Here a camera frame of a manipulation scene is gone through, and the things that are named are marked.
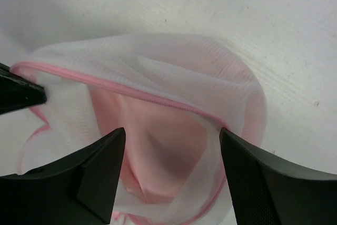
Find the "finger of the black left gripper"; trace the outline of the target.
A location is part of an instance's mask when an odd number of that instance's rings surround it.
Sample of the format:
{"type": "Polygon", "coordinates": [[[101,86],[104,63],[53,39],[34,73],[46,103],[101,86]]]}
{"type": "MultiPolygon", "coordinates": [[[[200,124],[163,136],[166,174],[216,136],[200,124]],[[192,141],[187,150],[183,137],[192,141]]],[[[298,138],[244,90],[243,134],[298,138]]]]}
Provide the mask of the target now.
{"type": "Polygon", "coordinates": [[[1,63],[1,114],[45,104],[45,89],[10,72],[7,65],[1,63]]]}

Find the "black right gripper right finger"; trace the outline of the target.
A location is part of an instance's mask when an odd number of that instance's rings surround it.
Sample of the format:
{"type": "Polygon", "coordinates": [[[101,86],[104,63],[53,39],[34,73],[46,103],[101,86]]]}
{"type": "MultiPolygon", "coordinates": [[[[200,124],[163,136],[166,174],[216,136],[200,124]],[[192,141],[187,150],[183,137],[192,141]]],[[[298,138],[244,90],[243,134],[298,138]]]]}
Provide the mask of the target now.
{"type": "Polygon", "coordinates": [[[313,170],[220,132],[237,224],[336,224],[336,175],[313,170]]]}

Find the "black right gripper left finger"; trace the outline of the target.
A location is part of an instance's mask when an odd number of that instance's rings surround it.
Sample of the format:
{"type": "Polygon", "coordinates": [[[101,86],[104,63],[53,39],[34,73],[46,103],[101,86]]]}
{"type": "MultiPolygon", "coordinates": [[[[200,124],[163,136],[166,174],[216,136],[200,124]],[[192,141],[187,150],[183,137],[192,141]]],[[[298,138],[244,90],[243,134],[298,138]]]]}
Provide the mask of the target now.
{"type": "Polygon", "coordinates": [[[1,224],[110,224],[125,130],[22,175],[1,177],[1,224]]]}

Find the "pink bra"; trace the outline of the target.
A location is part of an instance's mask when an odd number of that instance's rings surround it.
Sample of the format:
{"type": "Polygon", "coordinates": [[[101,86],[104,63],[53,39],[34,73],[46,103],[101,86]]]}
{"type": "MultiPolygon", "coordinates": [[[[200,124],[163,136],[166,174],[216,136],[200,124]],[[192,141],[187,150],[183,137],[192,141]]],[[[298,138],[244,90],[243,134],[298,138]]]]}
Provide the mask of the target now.
{"type": "Polygon", "coordinates": [[[169,203],[206,149],[206,129],[189,112],[108,90],[90,91],[102,135],[124,128],[121,179],[146,203],[169,203]]]}

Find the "white mesh laundry bag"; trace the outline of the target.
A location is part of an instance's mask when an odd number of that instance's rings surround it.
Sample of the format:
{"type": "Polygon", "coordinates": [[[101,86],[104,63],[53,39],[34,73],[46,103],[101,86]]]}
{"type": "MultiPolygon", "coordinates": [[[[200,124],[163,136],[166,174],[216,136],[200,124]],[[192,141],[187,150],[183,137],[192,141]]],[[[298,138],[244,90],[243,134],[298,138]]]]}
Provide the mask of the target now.
{"type": "Polygon", "coordinates": [[[266,98],[250,68],[216,40],[191,34],[129,34],[39,48],[12,72],[44,86],[32,112],[44,125],[23,145],[25,173],[92,144],[101,134],[90,91],[108,90],[189,112],[206,129],[206,149],[169,203],[146,203],[121,174],[112,224],[220,224],[231,209],[219,133],[260,144],[266,98]]]}

